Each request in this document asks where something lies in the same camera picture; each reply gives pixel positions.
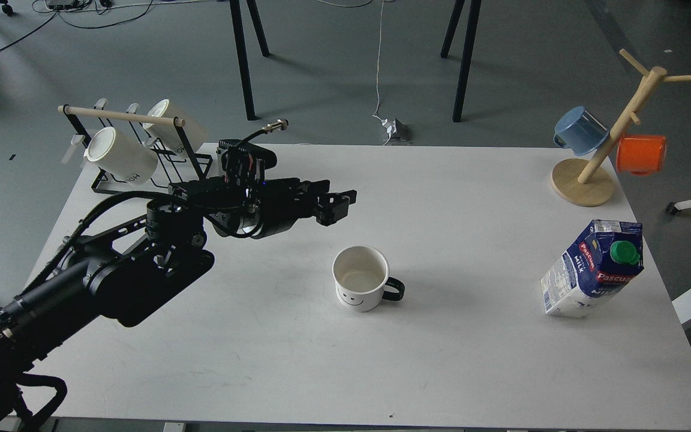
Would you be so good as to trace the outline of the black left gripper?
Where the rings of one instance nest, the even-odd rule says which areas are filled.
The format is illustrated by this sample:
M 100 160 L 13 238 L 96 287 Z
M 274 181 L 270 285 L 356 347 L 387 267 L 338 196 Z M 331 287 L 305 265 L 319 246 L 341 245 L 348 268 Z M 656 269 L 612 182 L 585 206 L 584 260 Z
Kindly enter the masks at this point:
M 222 237 L 260 239 L 285 232 L 300 218 L 329 226 L 348 216 L 357 191 L 330 191 L 330 180 L 266 178 L 277 166 L 274 151 L 238 139 L 220 140 L 222 176 L 208 179 L 206 207 Z

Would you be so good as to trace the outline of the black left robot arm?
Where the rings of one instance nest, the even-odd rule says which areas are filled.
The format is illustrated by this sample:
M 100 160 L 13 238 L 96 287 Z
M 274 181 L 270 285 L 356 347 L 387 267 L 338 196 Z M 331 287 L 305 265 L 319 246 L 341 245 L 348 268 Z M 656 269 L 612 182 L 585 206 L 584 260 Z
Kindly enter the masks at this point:
M 203 222 L 221 237 L 260 239 L 299 219 L 329 226 L 356 203 L 327 180 L 266 179 L 276 154 L 247 140 L 219 144 L 223 174 L 172 183 L 167 193 L 126 191 L 102 200 L 46 267 L 0 307 L 0 421 L 16 413 L 36 431 L 66 398 L 59 377 L 31 369 L 97 317 L 131 328 L 215 263 Z

